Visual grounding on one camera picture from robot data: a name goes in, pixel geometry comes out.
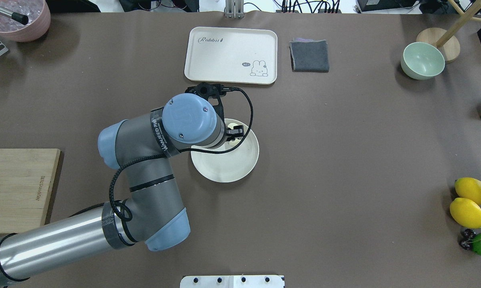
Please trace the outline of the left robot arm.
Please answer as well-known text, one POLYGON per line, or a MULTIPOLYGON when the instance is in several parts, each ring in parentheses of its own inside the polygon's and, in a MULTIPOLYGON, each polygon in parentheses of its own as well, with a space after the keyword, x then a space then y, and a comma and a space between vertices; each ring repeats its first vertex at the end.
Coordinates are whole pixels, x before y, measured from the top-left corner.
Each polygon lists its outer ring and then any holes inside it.
POLYGON ((124 172, 131 197, 110 199, 41 228, 0 239, 0 287, 109 250, 144 242, 160 251, 190 233, 187 210, 169 158, 192 146, 216 148, 232 136, 222 103, 183 93, 150 113, 101 131, 98 150, 107 166, 124 172))

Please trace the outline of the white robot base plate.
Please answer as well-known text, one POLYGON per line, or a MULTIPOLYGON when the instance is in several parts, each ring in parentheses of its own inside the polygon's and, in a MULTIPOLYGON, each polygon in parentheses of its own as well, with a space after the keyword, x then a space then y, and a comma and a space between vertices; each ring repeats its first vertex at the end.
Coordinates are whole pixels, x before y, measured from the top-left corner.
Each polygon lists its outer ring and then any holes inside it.
POLYGON ((180 288, 284 288, 280 275, 200 275, 185 276, 180 288))

